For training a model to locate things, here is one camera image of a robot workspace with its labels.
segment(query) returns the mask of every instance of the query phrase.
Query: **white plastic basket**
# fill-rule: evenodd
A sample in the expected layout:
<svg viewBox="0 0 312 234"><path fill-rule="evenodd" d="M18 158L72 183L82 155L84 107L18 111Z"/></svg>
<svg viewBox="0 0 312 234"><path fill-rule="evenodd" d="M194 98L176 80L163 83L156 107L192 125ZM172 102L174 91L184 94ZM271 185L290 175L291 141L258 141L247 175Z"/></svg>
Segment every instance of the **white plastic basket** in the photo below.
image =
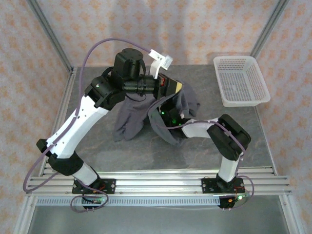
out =
<svg viewBox="0 0 312 234"><path fill-rule="evenodd" d="M224 106L256 106L270 101L267 85L253 57L215 57L214 68Z"/></svg>

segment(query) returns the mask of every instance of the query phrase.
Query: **gray tabletop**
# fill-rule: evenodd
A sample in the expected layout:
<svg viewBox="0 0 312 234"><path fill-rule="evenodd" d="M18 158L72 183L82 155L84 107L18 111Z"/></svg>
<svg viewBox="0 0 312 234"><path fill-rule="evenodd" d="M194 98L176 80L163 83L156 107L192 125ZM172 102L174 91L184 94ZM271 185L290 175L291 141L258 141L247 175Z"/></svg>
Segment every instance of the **gray tabletop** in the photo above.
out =
<svg viewBox="0 0 312 234"><path fill-rule="evenodd" d="M87 67L84 71L84 88L105 68ZM74 83L67 117L78 101L78 74ZM212 119L229 114L252 137L243 167L271 166L266 141L254 107L224 107L213 65L171 66L166 75L192 85L201 104L197 119ZM221 155L210 139L193 137L175 147L162 140L150 126L132 140L114 142L112 132L121 103L100 119L82 139L76 152L98 172L148 169L217 169Z"/></svg>

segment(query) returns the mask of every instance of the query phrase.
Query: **metal extrusion bar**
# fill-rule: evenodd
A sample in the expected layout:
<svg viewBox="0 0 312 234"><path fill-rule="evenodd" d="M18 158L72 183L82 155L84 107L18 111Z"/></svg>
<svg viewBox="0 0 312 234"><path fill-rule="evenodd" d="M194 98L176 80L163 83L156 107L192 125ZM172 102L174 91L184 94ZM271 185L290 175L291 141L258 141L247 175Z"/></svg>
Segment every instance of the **metal extrusion bar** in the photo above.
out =
<svg viewBox="0 0 312 234"><path fill-rule="evenodd" d="M263 28L260 37L258 38L256 44L253 47L253 50L250 54L250 56L256 58L262 47L264 46L264 43L266 42L266 40L268 39L271 31L273 30L274 26L276 25L279 17L281 16L281 14L283 13L287 3L289 0L280 0L275 9L273 10L273 13L269 19L269 21L267 22L267 24L265 25L265 27Z"/></svg>
<svg viewBox="0 0 312 234"><path fill-rule="evenodd" d="M59 108L58 108L57 117L56 117L55 122L53 124L51 135L54 134L62 126L62 124L65 121L66 111L67 111L69 99L70 99L70 96L72 93L72 89L74 86L76 73L77 73L77 68L74 68L73 71L70 72L69 78L67 80L67 83L66 83L64 91L63 91L62 100L61 100L61 103L60 103ZM44 161L41 164L39 176L42 176L44 170L46 169L47 159L48 158L45 157Z"/></svg>
<svg viewBox="0 0 312 234"><path fill-rule="evenodd" d="M291 194L287 176L273 175L272 168L241 168L239 175L249 176L255 187L255 195ZM217 170L148 170L116 173L99 173L101 178L115 178L115 194L110 196L204 196L201 179L215 177ZM32 177L29 188L42 183L47 176ZM251 191L251 183L244 180L245 187ZM73 196L73 177L56 176L32 195Z"/></svg>
<svg viewBox="0 0 312 234"><path fill-rule="evenodd" d="M21 207L18 220L16 222L13 234L26 234L28 233L33 213L36 207L37 197L26 196Z"/></svg>
<svg viewBox="0 0 312 234"><path fill-rule="evenodd" d="M36 17L38 18L44 32L48 36L48 38L49 38L50 42L52 43L53 47L55 48L57 54L59 55L60 59L62 60L62 63L64 64L64 66L66 67L66 69L68 71L71 71L72 66L71 66L65 52L63 51L62 46L60 45L57 37L55 36L48 20L44 16L44 13L41 10L38 2L36 0L27 0L27 2L29 4L30 8L35 13Z"/></svg>
<svg viewBox="0 0 312 234"><path fill-rule="evenodd" d="M281 206L287 222L289 233L304 234L305 231L293 195L281 195L279 196L279 199L281 201Z"/></svg>

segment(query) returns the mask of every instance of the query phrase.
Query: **patterned wallpaper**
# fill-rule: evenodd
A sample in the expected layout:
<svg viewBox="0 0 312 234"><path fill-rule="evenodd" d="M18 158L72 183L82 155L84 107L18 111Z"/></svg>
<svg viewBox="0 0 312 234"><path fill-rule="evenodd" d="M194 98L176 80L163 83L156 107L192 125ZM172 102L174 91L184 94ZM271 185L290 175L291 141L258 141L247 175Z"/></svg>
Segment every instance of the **patterned wallpaper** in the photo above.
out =
<svg viewBox="0 0 312 234"><path fill-rule="evenodd" d="M68 73L25 0L0 1L0 233L13 232L24 177L49 137Z"/></svg>
<svg viewBox="0 0 312 234"><path fill-rule="evenodd" d="M292 0L258 57L271 101L258 107L278 172L312 234L312 1Z"/></svg>
<svg viewBox="0 0 312 234"><path fill-rule="evenodd" d="M217 53L248 55L278 0L38 2L71 64L79 66L94 43L111 36L169 54L173 64L212 63ZM88 65L112 65L125 46L122 42L102 45Z"/></svg>

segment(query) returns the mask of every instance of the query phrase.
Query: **purple cable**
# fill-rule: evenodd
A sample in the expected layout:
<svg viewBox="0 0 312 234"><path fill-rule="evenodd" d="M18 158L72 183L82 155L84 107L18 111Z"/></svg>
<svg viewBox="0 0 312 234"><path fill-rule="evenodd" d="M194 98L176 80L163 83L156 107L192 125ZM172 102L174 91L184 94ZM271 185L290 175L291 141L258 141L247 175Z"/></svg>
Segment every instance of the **purple cable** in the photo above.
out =
<svg viewBox="0 0 312 234"><path fill-rule="evenodd" d="M73 117L73 119L71 120L71 122L69 123L69 125L64 129L64 131L52 142L52 144L40 155L40 157L36 160L36 162L32 165L32 167L30 168L30 170L28 171L26 177L25 177L25 180L23 182L23 190L24 192L26 193L30 193L38 188L40 188L41 186L45 185L48 181L50 181L53 177L55 177L57 174L59 174L58 172L57 173L54 173L53 175L51 175L49 178L47 178L44 182L42 182L40 185L34 187L34 188L31 188L31 189L28 189L27 188L27 183L28 183L28 180L32 174L32 172L34 171L35 167L44 159L45 155L47 154L47 152L49 152L53 146L56 145L56 143L71 129L71 127L74 125L76 119L77 119L77 116L79 114L79 110L80 110L80 105L81 105L81 98L83 96L82 94L82 83L83 83L83 79L82 79L82 73L83 73L83 70L86 66L86 63L87 63L87 60L89 58L89 56L91 55L92 51L98 46L98 45L101 45L102 43L104 42L107 42L107 41L111 41L111 40L117 40L117 41L123 41L123 42L126 42L126 43L129 43L131 45L134 45L138 48L140 48L141 50L144 50L146 51L147 53L149 53L151 50L148 49L148 48L145 48L143 46L140 46L132 41L129 41L127 39L122 39L122 38L107 38L107 39L103 39L103 40L100 40L98 43L96 43L95 45L93 45L91 47L91 49L88 51L86 57L84 58L83 60L83 64L82 64L82 67L81 67L81 70L80 70L80 73L79 73L79 98L78 98L78 104L77 104L77 108L76 108L76 111L75 111L75 116Z"/></svg>
<svg viewBox="0 0 312 234"><path fill-rule="evenodd" d="M157 125L158 125L158 127L160 127L160 128L164 128L164 129L170 130L170 129L182 128L182 127L184 127L184 126L187 126L187 125L190 125L190 124L194 124L194 123L213 123L213 124L217 125L217 126L218 126L219 128L221 128L224 132L226 132L227 134L229 134L230 138L232 138L233 141L234 141L234 142L240 147L240 149L242 150L243 154L242 154L241 157L239 157L238 160L241 160L242 157L245 155L245 153L246 153L245 148L244 148L244 147L242 146L242 144L239 143L239 141L232 135L232 133L231 133L229 130L227 130L224 126L222 126L222 124L219 124L218 122L215 122L215 121L213 121L213 120L195 120L195 121L193 121L193 122L184 123L184 124L181 124L181 125L178 125L178 126L175 126L175 127L163 127L163 126L160 126L160 125L158 125L158 124L157 124Z"/></svg>
<svg viewBox="0 0 312 234"><path fill-rule="evenodd" d="M250 183L251 183L251 185L252 185L252 194L250 195L250 199L254 196L254 183L253 183L253 181L252 181L252 179L250 179L248 176L246 176L246 175L240 175L240 176L237 176L237 178L246 178L246 179L248 179L249 181L250 181ZM249 200L247 200L245 203L243 203L243 204L241 204L241 205L239 205L239 206L236 206L236 207L233 207L233 208L228 208L227 210L232 210L232 209L237 209L237 208L240 208L240 207L242 207L243 205L245 205Z"/></svg>
<svg viewBox="0 0 312 234"><path fill-rule="evenodd" d="M79 197L81 197L81 198L94 198L94 199L95 199L95 198L99 198L98 196L78 195L78 196L75 196L75 197L71 200L71 202L70 202L70 209L72 209L72 211L74 211L74 212L76 212L76 213L84 213L84 212L88 212L89 210L95 211L95 210L101 209L103 206L105 206L105 204L108 202L108 195L107 195L105 192L103 192L103 191L101 191L101 190L98 190L98 189L91 188L91 187L89 187L89 186L83 184L83 182L80 181L80 180L78 180L78 179L77 179L77 181L78 181L83 187L85 187L85 188L87 188L87 189L90 189L90 190L92 190L92 191L98 192L98 193L100 193L100 194L105 195L105 196L106 196L106 201L105 201L103 204L101 204L100 206L96 207L96 208L86 209L86 210L77 210L77 209L74 208L74 206L73 206L73 202L74 202L74 200L75 200L76 198L79 198Z"/></svg>

